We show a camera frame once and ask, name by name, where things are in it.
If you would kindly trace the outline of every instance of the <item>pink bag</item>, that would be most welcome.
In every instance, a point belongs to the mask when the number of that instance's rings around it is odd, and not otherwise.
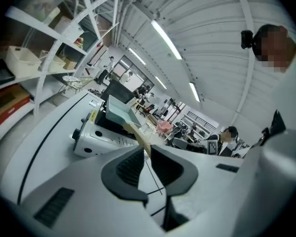
[[[162,121],[160,120],[157,125],[157,131],[166,133],[167,131],[171,130],[173,128],[173,125],[170,124],[168,121]]]

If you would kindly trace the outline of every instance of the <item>fluorescent ceiling light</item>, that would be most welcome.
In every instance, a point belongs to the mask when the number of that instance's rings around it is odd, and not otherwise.
[[[136,74],[136,75],[139,77],[140,80],[144,81],[144,79],[142,79],[138,74]]]
[[[146,65],[146,63],[145,63],[145,62],[144,62],[144,61],[138,56],[137,53],[134,52],[133,49],[129,48],[128,50],[131,51],[131,52],[133,53],[133,55],[135,55],[135,56],[137,57],[137,59],[140,60],[140,62],[141,62],[142,64]]]
[[[170,47],[171,51],[173,52],[174,56],[178,60],[182,60],[182,57],[179,53],[179,51],[174,46],[173,42],[170,40],[166,32],[162,29],[162,27],[158,24],[157,21],[153,20],[151,22],[152,26],[156,29],[156,31],[160,34],[160,36],[163,38],[163,40],[167,43],[167,45]]]
[[[162,85],[162,87],[164,87],[165,89],[167,89],[166,86],[164,86],[164,84],[162,83],[162,81],[160,81],[160,79],[158,77],[156,77],[157,81]]]
[[[127,68],[130,68],[125,62],[123,62],[122,60],[120,60],[121,63],[123,63]]]
[[[193,94],[194,94],[194,97],[195,97],[196,101],[200,102],[197,91],[196,91],[196,88],[195,88],[195,84],[193,82],[190,82],[189,85],[190,85],[190,87],[191,87],[191,89],[193,91]]]

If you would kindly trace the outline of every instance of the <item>red box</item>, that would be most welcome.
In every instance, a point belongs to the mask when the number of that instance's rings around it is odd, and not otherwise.
[[[1,89],[0,125],[29,101],[30,95],[18,84]]]

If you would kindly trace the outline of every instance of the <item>black monitor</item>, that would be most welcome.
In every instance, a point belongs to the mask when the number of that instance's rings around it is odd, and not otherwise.
[[[101,99],[107,101],[109,95],[117,98],[124,104],[127,104],[135,97],[134,93],[116,80],[111,80],[106,90],[102,93]]]

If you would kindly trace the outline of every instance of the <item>desk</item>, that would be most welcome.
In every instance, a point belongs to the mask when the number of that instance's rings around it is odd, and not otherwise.
[[[169,135],[163,141],[166,141],[172,135],[172,132],[173,132],[174,128],[178,127],[176,124],[172,124],[172,125],[174,126],[172,131],[169,133]]]
[[[1,196],[13,203],[17,203],[19,197],[22,202],[42,183],[70,164],[84,159],[74,154],[75,141],[72,135],[76,128],[80,129],[80,120],[94,110],[89,105],[91,101],[98,103],[103,100],[83,90],[54,109],[32,130],[5,169],[0,183]],[[150,159],[147,159],[138,182],[138,189],[149,194],[145,212],[147,215],[154,214],[165,205],[165,193],[154,193],[160,188],[163,185],[152,169]],[[161,210],[152,217],[159,226],[163,214],[164,210]]]

